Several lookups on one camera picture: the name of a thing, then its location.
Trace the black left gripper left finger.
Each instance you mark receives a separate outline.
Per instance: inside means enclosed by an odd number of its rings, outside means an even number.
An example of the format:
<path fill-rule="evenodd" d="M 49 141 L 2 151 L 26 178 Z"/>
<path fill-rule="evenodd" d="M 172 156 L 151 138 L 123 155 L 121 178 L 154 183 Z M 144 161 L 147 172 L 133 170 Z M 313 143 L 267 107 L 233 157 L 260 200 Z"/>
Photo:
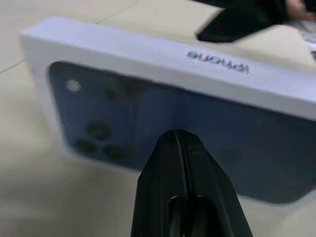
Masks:
<path fill-rule="evenodd" d="M 138 178 L 130 237 L 170 237 L 172 200 L 186 192 L 181 143 L 170 130 L 159 137 Z"/>

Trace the white phone box lid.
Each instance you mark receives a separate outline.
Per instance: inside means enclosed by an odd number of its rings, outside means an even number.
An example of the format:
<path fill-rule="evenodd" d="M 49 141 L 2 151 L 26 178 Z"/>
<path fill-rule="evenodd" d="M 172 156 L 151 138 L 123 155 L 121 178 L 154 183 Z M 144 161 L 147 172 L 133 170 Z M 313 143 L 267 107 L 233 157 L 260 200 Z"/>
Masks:
<path fill-rule="evenodd" d="M 258 62 L 50 17 L 19 41 L 70 157 L 141 171 L 168 130 L 196 134 L 242 202 L 316 205 L 316 65 Z"/>

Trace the person's bare hand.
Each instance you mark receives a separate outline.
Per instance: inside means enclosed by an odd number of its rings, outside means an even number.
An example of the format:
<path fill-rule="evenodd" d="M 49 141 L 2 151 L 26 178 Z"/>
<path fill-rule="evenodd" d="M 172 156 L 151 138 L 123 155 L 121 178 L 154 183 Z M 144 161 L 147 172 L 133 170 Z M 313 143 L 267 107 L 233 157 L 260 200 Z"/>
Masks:
<path fill-rule="evenodd" d="M 287 13 L 291 19 L 299 21 L 316 21 L 316 13 L 307 12 L 304 0 L 287 0 Z"/>

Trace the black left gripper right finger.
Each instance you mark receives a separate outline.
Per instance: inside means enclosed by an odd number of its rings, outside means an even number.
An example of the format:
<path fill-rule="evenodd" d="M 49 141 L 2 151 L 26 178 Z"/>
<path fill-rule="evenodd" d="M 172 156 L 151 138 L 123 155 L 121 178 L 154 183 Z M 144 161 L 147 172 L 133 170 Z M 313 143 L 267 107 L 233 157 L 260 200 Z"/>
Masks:
<path fill-rule="evenodd" d="M 185 237 L 253 237 L 228 175 L 200 138 L 177 131 L 187 184 Z"/>

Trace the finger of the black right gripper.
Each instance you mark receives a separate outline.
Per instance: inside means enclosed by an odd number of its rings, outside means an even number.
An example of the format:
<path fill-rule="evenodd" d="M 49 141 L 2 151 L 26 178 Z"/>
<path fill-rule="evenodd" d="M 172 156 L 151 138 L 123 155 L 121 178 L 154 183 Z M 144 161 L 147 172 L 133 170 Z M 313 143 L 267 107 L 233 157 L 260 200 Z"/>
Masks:
<path fill-rule="evenodd" d="M 285 0 L 195 0 L 221 10 L 196 33 L 199 41 L 232 43 L 289 20 Z"/>

